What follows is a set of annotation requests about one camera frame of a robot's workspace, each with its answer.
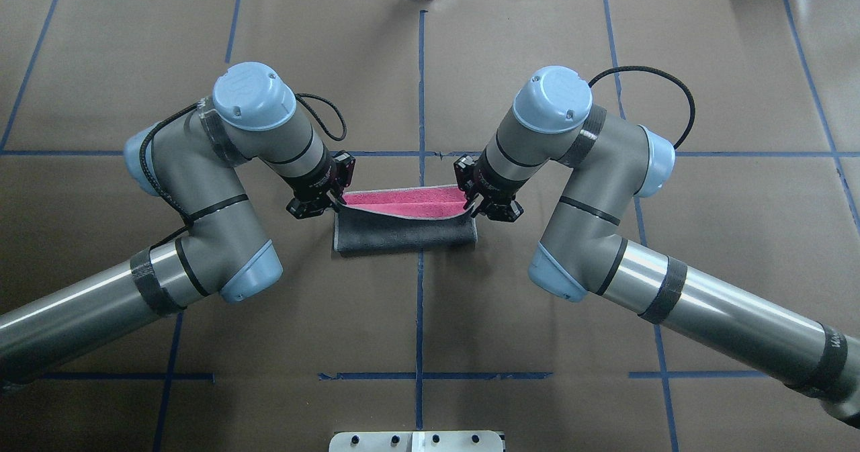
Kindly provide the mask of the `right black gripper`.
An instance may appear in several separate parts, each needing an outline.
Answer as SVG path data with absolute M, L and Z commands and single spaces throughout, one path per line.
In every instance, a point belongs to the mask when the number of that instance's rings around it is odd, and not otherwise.
M 454 162 L 458 189 L 464 192 L 464 209 L 473 218 L 479 214 L 497 222 L 516 222 L 524 208 L 516 201 L 525 181 L 507 179 L 497 173 L 485 155 L 477 159 L 464 155 Z

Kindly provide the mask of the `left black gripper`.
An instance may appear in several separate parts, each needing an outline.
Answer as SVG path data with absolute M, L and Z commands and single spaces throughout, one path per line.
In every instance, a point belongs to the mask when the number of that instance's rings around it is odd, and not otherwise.
M 325 153 L 319 164 L 303 176 L 286 177 L 293 198 L 286 210 L 297 219 L 321 216 L 328 208 L 346 207 L 344 189 L 352 183 L 355 158 L 349 152 Z

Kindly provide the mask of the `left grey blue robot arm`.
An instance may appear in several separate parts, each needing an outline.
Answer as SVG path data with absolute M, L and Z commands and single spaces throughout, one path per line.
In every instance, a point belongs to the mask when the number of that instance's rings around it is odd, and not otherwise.
M 209 96 L 127 140 L 127 171 L 183 222 L 128 260 L 2 316 L 2 394 L 219 295 L 241 302 L 280 280 L 282 263 L 236 169 L 265 163 L 292 190 L 297 219 L 340 210 L 355 158 L 331 153 L 319 117 L 274 69 L 229 67 Z

